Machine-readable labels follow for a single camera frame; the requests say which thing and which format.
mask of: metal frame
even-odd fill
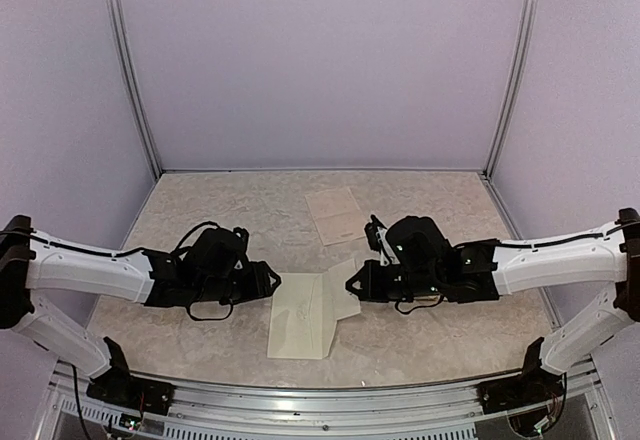
[[[514,372],[499,374],[503,378]],[[142,375],[148,378],[159,378]],[[484,415],[476,385],[485,380],[475,378],[436,384],[368,388],[368,389],[278,389],[241,387],[171,379],[176,385],[175,400],[167,417],[145,414],[148,426],[154,427],[152,438],[362,438],[374,440],[406,438],[447,438],[445,432],[474,431],[476,422],[504,413]],[[589,359],[569,372],[569,397],[588,395],[590,405],[600,402],[602,389],[593,363]],[[84,391],[87,379],[80,378]],[[71,368],[58,363],[49,390],[41,405],[42,421],[33,437],[52,438],[61,411],[75,415]],[[106,425],[109,416],[135,414],[106,405],[81,394],[86,420]],[[529,406],[510,413],[527,411]],[[613,440],[606,424],[598,430],[602,440]]]
[[[520,18],[520,27],[518,29],[516,51],[511,64],[511,71],[509,72],[509,80],[507,82],[507,92],[502,102],[498,126],[491,143],[489,158],[484,169],[484,174],[489,180],[491,180],[495,173],[498,160],[500,159],[500,154],[504,147],[504,142],[507,138],[507,131],[509,129],[509,124],[511,123],[513,109],[516,104],[525,63],[527,61],[527,53],[529,51],[531,33],[533,32],[533,21],[536,15],[537,4],[538,0],[524,0],[522,17]]]
[[[507,229],[514,238],[521,238],[504,201],[492,183],[492,176],[502,152],[507,130],[522,80],[532,34],[537,0],[524,0],[517,44],[507,91],[484,171],[478,172],[495,203]],[[122,68],[123,79],[134,112],[136,128],[144,148],[149,168],[156,179],[165,173],[142,104],[120,0],[107,0],[111,23]],[[557,312],[546,289],[541,290],[548,317],[554,328],[559,327]],[[505,372],[492,375],[501,378],[513,375]],[[141,376],[159,378],[153,375]],[[153,438],[242,438],[275,439],[322,437],[330,438],[445,438],[446,431],[473,431],[476,421],[504,413],[485,416],[477,398],[475,386],[483,378],[413,386],[303,390],[265,387],[242,387],[213,383],[168,379],[176,385],[175,401],[167,417],[148,414],[147,421],[161,425],[162,435]],[[591,359],[585,359],[569,372],[569,397],[585,395],[598,438],[615,440],[615,428],[609,403]],[[84,392],[87,379],[80,379]],[[105,424],[109,415],[127,412],[81,394],[83,409],[91,412],[87,421]],[[49,389],[40,405],[32,438],[53,438],[62,413],[75,415],[75,400],[71,369],[59,362]],[[536,406],[526,407],[526,411]]]
[[[124,79],[129,102],[131,103],[131,108],[133,110],[136,129],[140,135],[140,141],[142,142],[143,151],[147,159],[147,163],[149,164],[149,169],[151,170],[154,180],[157,182],[163,173],[162,164],[160,162],[160,155],[158,154],[158,150],[153,140],[153,134],[151,133],[149,123],[147,122],[147,116],[142,105],[142,98],[140,97],[140,89],[138,87],[138,81],[136,79],[133,62],[131,60],[131,52],[127,42],[127,31],[122,12],[122,3],[120,0],[107,0],[107,7],[111,18],[111,28],[113,30],[113,37],[116,43],[116,51],[118,53],[120,67],[122,69],[122,77]]]

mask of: paper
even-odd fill
[[[323,245],[364,237],[366,219],[349,187],[305,195]]]
[[[271,304],[267,356],[320,360],[329,355],[338,320],[360,313],[360,301],[344,288],[355,273],[349,260],[322,274],[281,274]]]

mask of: metal bar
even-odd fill
[[[228,172],[447,172],[482,173],[477,168],[423,168],[423,167],[269,167],[269,168],[169,168],[163,173],[228,173]]]
[[[120,60],[122,77],[127,90],[127,96],[133,110],[133,118],[136,129],[142,142],[143,151],[149,164],[149,169],[156,181],[162,175],[162,164],[160,156],[153,140],[153,135],[147,121],[147,116],[140,97],[140,89],[136,79],[133,62],[131,60],[131,52],[127,42],[127,32],[124,23],[124,15],[122,12],[122,3],[120,0],[107,0],[109,16],[111,18],[111,28],[116,44],[116,52]]]
[[[599,440],[616,440],[616,424],[613,419],[611,405],[603,387],[595,388],[585,395],[593,427]]]
[[[510,374],[491,376],[504,378]],[[386,436],[404,438],[410,432],[450,428],[504,415],[485,416],[476,393],[481,379],[443,383],[362,389],[278,389],[219,385],[188,380],[169,380],[176,387],[173,405],[167,417],[145,415],[149,420],[200,429],[234,432],[236,438],[247,435],[258,439],[268,436]],[[590,360],[576,364],[569,372],[569,396],[582,395],[599,384]],[[80,378],[80,390],[87,380]],[[51,388],[61,394],[73,394],[71,369],[58,363]],[[103,405],[84,397],[83,405]],[[512,413],[537,408],[529,406]]]
[[[518,97],[518,91],[520,89],[524,67],[527,60],[527,53],[529,51],[529,43],[531,40],[531,33],[533,32],[533,22],[535,19],[537,3],[538,0],[524,0],[522,7],[522,16],[520,18],[520,26],[518,28],[518,37],[516,40],[516,51],[511,64],[511,70],[509,72],[507,91],[502,102],[498,125],[493,136],[493,141],[491,142],[489,158],[484,170],[489,179],[491,179],[495,173],[495,169],[507,137],[507,130],[511,123],[511,117],[513,116],[513,110]]]

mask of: vertical metal pole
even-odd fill
[[[529,42],[531,39],[531,33],[533,32],[533,21],[536,14],[537,3],[538,0],[524,0],[522,17],[520,18],[520,27],[518,29],[516,52],[511,64],[511,71],[509,72],[507,92],[502,103],[498,126],[493,136],[491,149],[489,151],[489,158],[484,169],[484,174],[487,176],[489,181],[491,181],[493,174],[495,173],[500,154],[504,147],[504,142],[507,138],[507,130],[511,123],[513,109],[516,104],[518,90],[520,89],[520,83],[522,82],[522,75],[524,73],[524,67],[527,60],[527,52],[529,51]]]
[[[111,28],[113,30],[113,36],[116,43],[118,59],[120,60],[122,77],[124,79],[127,95],[133,110],[136,128],[140,135],[140,140],[142,142],[142,147],[149,164],[149,168],[154,179],[157,181],[162,175],[163,170],[160,163],[160,156],[158,155],[158,150],[153,140],[153,135],[149,128],[149,123],[142,105],[142,99],[140,98],[140,89],[138,88],[138,82],[136,80],[133,62],[131,60],[131,53],[127,43],[127,32],[122,13],[122,4],[120,0],[107,0],[107,7],[111,18]]]

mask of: wire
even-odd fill
[[[436,303],[434,303],[434,304],[431,304],[431,305],[419,305],[417,307],[413,307],[411,310],[400,310],[400,303],[402,303],[402,300],[398,300],[396,302],[396,304],[393,306],[393,308],[396,309],[396,312],[401,313],[402,315],[410,315],[411,312],[414,312],[415,310],[420,310],[421,308],[437,307],[442,302],[444,302],[444,295],[440,295],[440,297],[438,298],[438,301]]]
[[[520,250],[531,250],[531,249],[544,248],[544,247],[556,247],[558,245],[564,245],[565,243],[571,243],[578,240],[585,240],[587,238],[609,237],[614,233],[619,232],[620,230],[624,230],[625,228],[633,227],[636,225],[640,225],[640,221],[633,221],[633,222],[625,223],[623,225],[618,225],[617,227],[614,227],[605,233],[602,233],[602,232],[581,233],[579,235],[574,235],[573,237],[560,238],[558,240],[552,240],[549,242],[542,242],[542,243],[504,243],[500,240],[495,239],[495,240],[478,240],[476,242],[464,242],[456,245],[455,248],[462,248],[467,245],[473,245],[473,244],[491,245],[491,246],[502,247],[502,248],[515,248]]]
[[[613,227],[611,230],[609,230],[607,232],[607,236],[609,236],[609,235],[611,235],[613,233],[616,233],[616,232],[618,232],[620,230],[624,230],[627,227],[633,227],[635,225],[640,225],[640,220],[636,220],[636,221],[629,222],[629,223],[624,223],[622,225],[618,225],[617,227]]]
[[[75,365],[71,365],[71,369],[73,370],[73,390],[76,394],[76,410],[78,411],[78,418],[80,419],[80,426],[82,427],[82,431],[84,432],[84,436],[87,440],[93,440],[91,435],[89,435],[89,431],[87,430],[87,425],[84,423],[84,417],[82,416],[82,408],[80,407],[80,394],[78,393],[78,370]]]
[[[175,254],[178,250],[180,250],[180,247],[182,247],[182,244],[183,244],[184,242],[186,242],[186,241],[189,239],[189,237],[190,237],[191,235],[193,235],[197,230],[201,229],[202,227],[206,227],[206,226],[212,226],[212,227],[216,227],[216,228],[219,228],[219,227],[220,227],[220,225],[218,225],[216,222],[212,222],[212,221],[210,221],[210,220],[208,220],[208,221],[206,221],[206,222],[199,223],[198,225],[196,225],[195,227],[193,227],[191,230],[189,230],[189,231],[184,235],[184,237],[182,237],[182,238],[180,239],[180,241],[178,242],[178,245],[176,245],[176,248],[174,248],[174,249],[173,249],[173,251],[172,251],[171,253],[172,253],[172,254]]]
[[[180,242],[178,242],[178,245],[176,246],[176,248],[174,248],[173,252],[171,252],[171,253],[176,253],[180,249],[180,247],[182,247],[182,244],[185,241],[187,241],[189,239],[189,237],[191,235],[193,235],[194,232],[196,232],[198,229],[200,229],[200,228],[202,228],[204,226],[207,226],[207,225],[211,225],[211,226],[214,226],[216,228],[220,226],[216,222],[212,222],[212,221],[206,221],[206,222],[202,222],[202,223],[196,225],[191,230],[189,230],[184,237],[182,237]],[[43,243],[45,245],[50,245],[50,246],[55,247],[55,248],[62,248],[64,250],[69,250],[69,251],[77,252],[77,253],[84,253],[86,255],[93,255],[95,257],[102,257],[102,258],[123,258],[123,257],[128,257],[130,255],[133,255],[135,253],[142,252],[143,250],[145,250],[144,247],[136,247],[136,248],[133,248],[131,250],[127,250],[127,251],[124,251],[124,252],[118,252],[118,253],[100,252],[98,250],[92,250],[92,249],[89,249],[89,248],[78,247],[78,246],[75,246],[75,245],[67,245],[66,243],[52,242],[52,241],[47,240],[45,238],[38,237],[37,235],[33,235],[31,233],[26,233],[26,232],[21,232],[19,230],[0,230],[0,236],[3,236],[3,235],[15,235],[17,237],[29,238],[31,240],[35,240],[36,242]]]
[[[562,376],[562,378],[564,383],[564,391],[562,392],[562,403],[560,404],[560,411],[558,412],[558,415],[556,416],[555,421],[553,422],[553,425],[551,425],[551,427],[547,429],[547,432],[551,430],[551,428],[553,428],[553,426],[560,421],[560,417],[562,417],[562,413],[564,412],[564,406],[567,403],[567,390],[569,386],[567,383],[567,372],[564,372],[564,375]]]
[[[30,238],[31,240],[35,240],[36,242],[40,242],[40,243],[49,243],[44,238],[40,238],[31,233],[21,232],[19,230],[0,230],[0,236],[1,235],[15,235],[16,237]]]

